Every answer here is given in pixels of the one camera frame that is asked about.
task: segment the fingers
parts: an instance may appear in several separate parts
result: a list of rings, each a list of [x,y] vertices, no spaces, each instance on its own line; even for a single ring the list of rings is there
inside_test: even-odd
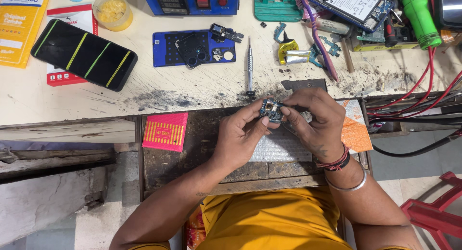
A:
[[[299,105],[306,107],[316,115],[320,122],[328,122],[329,117],[342,112],[340,106],[327,92],[321,88],[307,88],[296,90],[292,95],[283,100],[287,106]]]
[[[246,135],[246,141],[250,147],[256,147],[258,141],[262,138],[265,132],[268,130],[269,117],[260,118],[257,123],[252,127],[249,133]]]
[[[289,107],[281,107],[281,112],[287,117],[287,120],[299,135],[309,134],[311,127],[299,112]]]
[[[245,125],[245,127],[243,128],[244,132],[246,134],[248,134],[250,132],[250,130],[252,129],[252,127],[255,125],[255,123],[257,123],[258,119],[253,119],[252,121],[250,121],[249,123],[247,123]],[[269,122],[268,123],[268,128],[271,128],[271,129],[276,129],[279,127],[280,124],[276,124],[276,123],[271,123]],[[269,134],[272,134],[272,132],[270,130],[267,130],[267,132],[265,133],[265,135],[269,135]]]
[[[237,124],[239,128],[243,128],[245,126],[245,123],[249,123],[255,117],[258,117],[260,115],[260,109],[262,108],[263,100],[269,97],[273,97],[273,95],[262,97],[257,101],[251,103],[250,105],[241,108],[239,111],[235,112],[232,115],[237,119]]]

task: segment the smartphone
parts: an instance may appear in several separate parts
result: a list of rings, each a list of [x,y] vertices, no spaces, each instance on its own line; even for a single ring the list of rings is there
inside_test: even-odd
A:
[[[91,83],[121,91],[135,66],[135,52],[72,26],[51,20],[31,55]]]
[[[390,0],[309,0],[353,23],[368,33],[382,24],[393,3]]]

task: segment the man's right hand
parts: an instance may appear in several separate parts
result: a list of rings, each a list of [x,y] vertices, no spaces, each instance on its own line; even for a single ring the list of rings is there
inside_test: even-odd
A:
[[[283,101],[287,107],[281,107],[293,128],[297,131],[305,148],[321,162],[332,163],[344,153],[341,133],[345,119],[345,109],[321,88],[296,90]],[[307,123],[305,118],[291,106],[308,108],[313,120]]]

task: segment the wooden workbench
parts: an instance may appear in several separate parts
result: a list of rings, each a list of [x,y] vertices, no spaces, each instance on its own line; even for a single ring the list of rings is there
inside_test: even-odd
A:
[[[237,16],[222,17],[154,17],[145,0],[128,2],[134,14],[134,21],[128,29],[111,32],[99,28],[99,36],[127,47],[139,56],[121,92],[90,83],[48,86],[46,64],[31,57],[25,70],[0,66],[0,127],[245,105],[242,94],[247,85],[244,58],[248,35],[252,36],[257,96],[275,94],[276,98],[282,98],[290,90],[285,90],[281,81],[317,78],[326,78],[328,92],[334,98],[405,93],[427,64],[427,52],[421,50],[352,52],[356,71],[349,74],[340,53],[339,58],[331,57],[340,78],[340,82],[335,83],[314,64],[279,64],[276,58],[278,43],[273,39],[273,31],[279,23],[267,22],[268,26],[262,28],[253,17],[253,0],[240,0]],[[69,0],[50,0],[48,8],[73,4]],[[245,35],[242,44],[236,44],[237,62],[201,65],[194,70],[185,66],[153,67],[154,32],[208,29],[212,23]],[[39,33],[45,25],[43,20]],[[302,23],[287,23],[286,32],[301,49],[309,49],[313,43],[311,29]],[[452,49],[445,55],[439,50],[436,52],[433,91],[447,87],[462,69],[459,58]],[[428,82],[424,81],[416,92],[425,91],[427,85]]]
[[[234,114],[239,108],[190,112],[181,153],[141,147],[139,142],[140,200],[210,159],[217,143],[220,119]],[[145,125],[146,117],[139,117],[136,130],[139,141],[144,136]],[[293,135],[283,128],[282,131]],[[363,152],[353,157],[372,175],[368,156]],[[316,168],[313,162],[248,162],[223,179],[210,195],[326,184],[324,171]]]

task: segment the orange bubble envelope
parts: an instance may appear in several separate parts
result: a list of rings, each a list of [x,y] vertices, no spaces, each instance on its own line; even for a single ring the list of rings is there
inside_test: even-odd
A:
[[[371,139],[358,100],[340,100],[337,103],[346,110],[341,140],[346,146],[351,147],[350,153],[372,150]]]
[[[187,120],[188,113],[148,116],[143,147],[182,152]]]

